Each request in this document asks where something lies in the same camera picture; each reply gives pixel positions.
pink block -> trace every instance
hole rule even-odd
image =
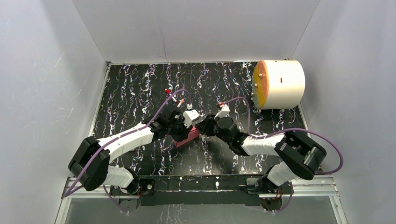
[[[193,128],[191,129],[190,133],[188,133],[187,139],[184,139],[184,140],[181,141],[181,142],[177,142],[177,141],[173,140],[173,142],[175,143],[175,146],[176,146],[176,148],[177,148],[177,147],[180,147],[180,146],[184,145],[185,143],[187,143],[187,142],[189,142],[189,141],[191,141],[191,140],[193,140],[193,139],[196,139],[196,138],[198,138],[198,137],[199,137],[199,131],[198,131],[198,129],[196,129],[195,127],[193,127]]]

black table surface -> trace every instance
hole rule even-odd
[[[165,89],[187,89],[193,108],[204,118],[217,104],[242,96],[250,100],[256,63],[180,63],[111,65],[99,106],[93,136],[104,138],[134,127],[154,115],[166,99]],[[248,113],[243,101],[230,103],[229,116],[247,132]],[[298,107],[291,110],[251,111],[250,128],[268,134],[289,127],[304,127]],[[197,138],[176,148],[170,136],[123,154],[113,164],[138,175],[258,174],[278,164],[277,156],[237,156],[216,137]]]

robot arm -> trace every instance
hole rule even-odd
[[[241,132],[233,119],[227,117],[229,108],[220,105],[216,115],[207,117],[195,127],[200,134],[216,136],[227,143],[237,155],[268,154],[280,156],[282,162],[272,166],[258,180],[254,191],[274,192],[276,188],[296,177],[312,180],[326,156],[317,142],[300,132],[286,132],[269,138],[257,138]]]
[[[101,146],[114,141],[94,158],[81,177],[80,183],[87,191],[94,190],[104,184],[119,186],[125,188],[128,193],[135,193],[139,189],[139,176],[133,170],[109,166],[109,163],[124,153],[157,139],[162,139],[167,134],[171,135],[176,141],[186,139],[193,128],[193,121],[199,118],[198,112],[191,110],[191,105],[187,105],[187,108],[190,109],[182,113],[177,106],[167,105],[148,127],[128,135],[126,134],[134,129],[144,127],[144,123],[148,123],[151,118],[117,135],[98,140],[93,137],[84,139],[69,163],[69,170],[75,176],[78,176],[92,155]]]

cylindrical container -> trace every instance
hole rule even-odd
[[[252,79],[252,100],[257,109],[292,109],[305,89],[303,68],[293,60],[261,60]]]

white panel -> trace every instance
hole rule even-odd
[[[184,117],[184,125],[186,127],[190,127],[193,121],[198,120],[199,113],[197,112],[197,110],[184,111],[183,117]]]
[[[290,57],[319,0],[159,1],[171,61]]]
[[[293,56],[311,130],[345,157],[334,175],[349,223],[394,223],[396,2],[321,1]],[[324,170],[338,165],[326,147]]]
[[[154,0],[73,0],[106,61],[162,62],[163,39]]]
[[[230,107],[227,104],[220,106],[220,111],[216,113],[214,118],[223,118],[226,117],[230,113]]]
[[[104,148],[104,150],[106,150],[106,149],[109,150],[110,162],[112,162],[119,156],[123,155],[124,153],[133,151],[135,148],[137,148],[139,146],[143,146],[143,145],[151,143],[151,141],[153,140],[154,133],[151,132],[150,127],[146,127],[146,128],[141,129],[135,133],[121,137],[122,135],[124,135],[132,130],[139,129],[144,126],[145,126],[145,124],[139,123],[135,127],[130,128],[130,129],[123,131],[121,133],[118,133],[117,135],[113,135],[113,136],[103,138],[103,139],[98,139],[99,144],[101,146],[103,146],[104,144],[110,142],[114,138],[119,138],[114,143],[112,143]]]
[[[319,0],[73,0],[113,63],[284,59]]]
[[[255,137],[249,136],[243,141],[242,148],[248,155],[266,154],[279,156],[278,153],[275,152],[275,147],[283,137],[284,134],[265,139],[256,139]]]
[[[276,186],[281,186],[286,181],[291,181],[296,177],[298,176],[283,161],[276,164],[268,173],[268,179]]]
[[[54,223],[106,63],[71,0],[0,1],[0,223]]]
[[[107,176],[103,185],[112,185],[126,188],[132,181],[134,177],[127,169],[123,167],[113,167],[109,166],[107,169]]]

